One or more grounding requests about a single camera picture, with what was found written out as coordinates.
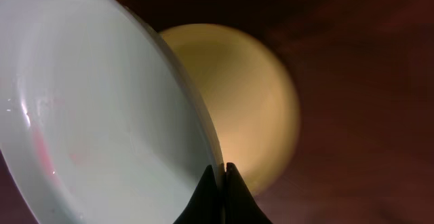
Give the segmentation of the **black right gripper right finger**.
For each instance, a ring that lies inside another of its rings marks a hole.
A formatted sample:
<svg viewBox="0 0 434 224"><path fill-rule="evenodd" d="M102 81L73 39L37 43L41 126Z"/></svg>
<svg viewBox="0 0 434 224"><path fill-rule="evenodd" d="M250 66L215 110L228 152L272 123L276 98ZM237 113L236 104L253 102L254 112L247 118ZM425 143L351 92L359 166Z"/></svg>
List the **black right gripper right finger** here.
<svg viewBox="0 0 434 224"><path fill-rule="evenodd" d="M234 163L226 164L224 209L226 224L272 224L256 204Z"/></svg>

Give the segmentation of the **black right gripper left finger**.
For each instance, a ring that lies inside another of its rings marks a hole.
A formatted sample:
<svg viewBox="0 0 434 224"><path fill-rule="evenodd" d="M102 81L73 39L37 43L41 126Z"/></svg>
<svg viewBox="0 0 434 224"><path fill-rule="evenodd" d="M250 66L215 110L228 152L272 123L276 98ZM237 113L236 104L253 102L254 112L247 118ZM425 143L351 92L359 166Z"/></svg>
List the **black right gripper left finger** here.
<svg viewBox="0 0 434 224"><path fill-rule="evenodd" d="M207 166L192 197L174 224L221 224L222 201L214 171Z"/></svg>

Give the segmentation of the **yellow plate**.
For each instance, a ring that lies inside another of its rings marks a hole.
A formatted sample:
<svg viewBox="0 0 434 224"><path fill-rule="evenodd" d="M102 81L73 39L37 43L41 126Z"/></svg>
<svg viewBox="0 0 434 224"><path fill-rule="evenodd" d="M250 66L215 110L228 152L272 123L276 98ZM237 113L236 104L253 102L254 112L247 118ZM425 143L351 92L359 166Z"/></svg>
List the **yellow plate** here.
<svg viewBox="0 0 434 224"><path fill-rule="evenodd" d="M161 31L199 90L224 162L234 163L254 195L289 164L300 132L294 83L280 59L243 31L186 24Z"/></svg>

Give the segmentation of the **green plate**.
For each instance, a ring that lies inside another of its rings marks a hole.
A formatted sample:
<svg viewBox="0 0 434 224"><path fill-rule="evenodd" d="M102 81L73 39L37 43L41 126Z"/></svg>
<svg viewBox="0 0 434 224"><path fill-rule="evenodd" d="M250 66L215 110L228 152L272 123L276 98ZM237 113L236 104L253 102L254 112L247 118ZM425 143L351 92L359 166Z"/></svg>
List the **green plate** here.
<svg viewBox="0 0 434 224"><path fill-rule="evenodd" d="M115 0L1 0L1 152L39 223L173 223L224 171L184 67Z"/></svg>

